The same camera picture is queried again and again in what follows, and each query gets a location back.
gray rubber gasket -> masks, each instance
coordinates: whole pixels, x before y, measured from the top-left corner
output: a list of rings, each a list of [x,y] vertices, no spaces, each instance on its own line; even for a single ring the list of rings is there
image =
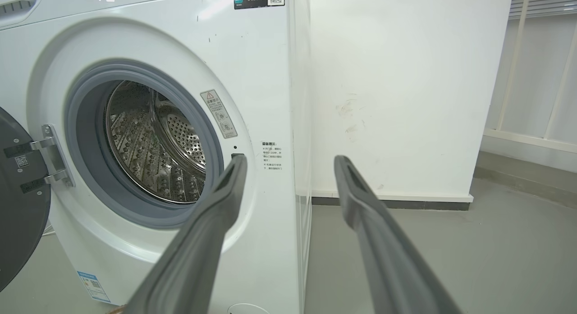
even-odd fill
[[[218,136],[196,99],[161,71],[133,61],[110,61],[85,72],[70,91],[65,111],[66,142],[80,176],[111,210],[148,228],[177,228],[196,203],[176,205],[152,197],[130,180],[117,164],[105,137],[103,112],[116,85],[129,80],[150,86],[171,100],[190,121],[202,142],[206,181],[199,203],[224,169]]]

white trim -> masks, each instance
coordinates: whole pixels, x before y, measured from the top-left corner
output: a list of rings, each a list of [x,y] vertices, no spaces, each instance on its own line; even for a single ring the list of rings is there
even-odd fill
[[[483,133],[485,136],[495,137],[497,139],[510,140],[518,143],[530,144],[554,150],[563,150],[569,153],[577,153],[577,144],[566,143],[564,141],[557,141],[551,139],[544,139],[536,136],[522,135],[517,133],[497,131],[495,129],[485,128]]]
[[[567,54],[567,61],[565,61],[565,68],[563,69],[563,76],[561,76],[561,82],[559,82],[559,89],[557,90],[557,96],[555,97],[555,104],[551,110],[551,115],[549,116],[549,121],[547,123],[547,129],[545,130],[545,139],[551,136],[551,131],[554,128],[554,121],[557,118],[557,112],[559,111],[559,106],[561,105],[561,98],[563,92],[565,91],[565,82],[567,81],[567,74],[569,73],[569,68],[571,67],[571,61],[573,60],[573,53],[575,52],[575,45],[577,45],[577,23],[575,23],[575,30],[573,30],[573,38],[571,39],[571,46],[569,47],[569,53]]]
[[[529,0],[523,0],[521,19],[519,19],[519,28],[517,28],[517,37],[515,37],[515,49],[513,49],[513,59],[511,60],[511,68],[509,68],[509,77],[507,78],[507,86],[505,87],[505,95],[503,96],[503,103],[501,103],[499,122],[497,123],[497,130],[499,131],[503,127],[505,112],[507,112],[507,105],[509,104],[509,98],[511,96],[511,88],[513,88],[515,69],[517,68],[517,60],[519,59],[519,51],[521,50],[521,39],[523,39],[523,29],[525,28],[525,17],[527,16],[528,6],[529,6]]]
[[[313,197],[338,198],[337,191],[313,190]],[[402,200],[402,201],[443,201],[446,203],[472,203],[473,197],[470,194],[465,196],[435,196],[435,195],[376,195],[379,200]]]

washing machine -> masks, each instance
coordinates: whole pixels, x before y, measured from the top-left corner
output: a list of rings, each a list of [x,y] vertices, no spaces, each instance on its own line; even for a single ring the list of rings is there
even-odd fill
[[[303,312],[308,63],[309,0],[0,0],[0,281],[49,213],[78,287],[125,304],[244,154],[210,312]]]

white wall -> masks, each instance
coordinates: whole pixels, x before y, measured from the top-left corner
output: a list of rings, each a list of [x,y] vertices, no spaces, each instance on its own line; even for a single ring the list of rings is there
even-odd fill
[[[470,201],[511,0],[311,0],[313,195]]]
[[[503,131],[542,137],[567,62],[577,15],[528,18]],[[486,126],[495,129],[513,59],[518,20],[509,21]],[[569,61],[561,107],[551,138],[577,144],[577,54]],[[577,172],[577,154],[485,136],[481,150]]]

black baseboard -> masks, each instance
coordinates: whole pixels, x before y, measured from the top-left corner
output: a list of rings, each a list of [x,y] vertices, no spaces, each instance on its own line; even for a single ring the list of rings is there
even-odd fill
[[[428,209],[428,210],[461,210],[466,211],[470,203],[449,203],[445,201],[405,201],[382,200],[390,209]],[[313,205],[338,206],[338,198],[313,197]]]

